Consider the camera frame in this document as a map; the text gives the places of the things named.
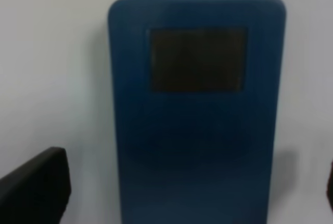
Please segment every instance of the white wall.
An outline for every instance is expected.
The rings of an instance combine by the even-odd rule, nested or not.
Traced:
[[[120,223],[106,14],[114,0],[0,0],[0,176],[68,151],[64,224]],[[269,224],[333,221],[333,0],[284,0],[288,23]]]

